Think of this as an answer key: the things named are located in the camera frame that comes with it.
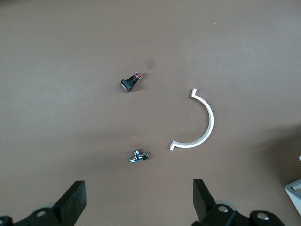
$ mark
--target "white curved object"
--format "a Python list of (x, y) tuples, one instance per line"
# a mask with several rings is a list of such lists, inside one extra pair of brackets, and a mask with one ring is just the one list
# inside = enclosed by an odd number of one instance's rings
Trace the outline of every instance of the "white curved object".
[(191, 148), (191, 147), (196, 147), (198, 145), (200, 145), (201, 143), (203, 143), (205, 140), (207, 140), (207, 138), (210, 136), (212, 129), (213, 129), (213, 124), (214, 124), (214, 117), (213, 117), (213, 112), (211, 110), (211, 107), (209, 106), (209, 104), (202, 98), (200, 98), (199, 96), (196, 95), (197, 89), (193, 88), (192, 89), (192, 93), (191, 93), (191, 97), (195, 98), (197, 100), (199, 100), (200, 102), (202, 102), (206, 109), (208, 110), (209, 113), (209, 125), (208, 128), (205, 132), (205, 134), (198, 140), (194, 141), (194, 142), (190, 142), (190, 143), (181, 143), (178, 141), (172, 141), (169, 149), (172, 151), (174, 149), (174, 147), (180, 147), (180, 148)]

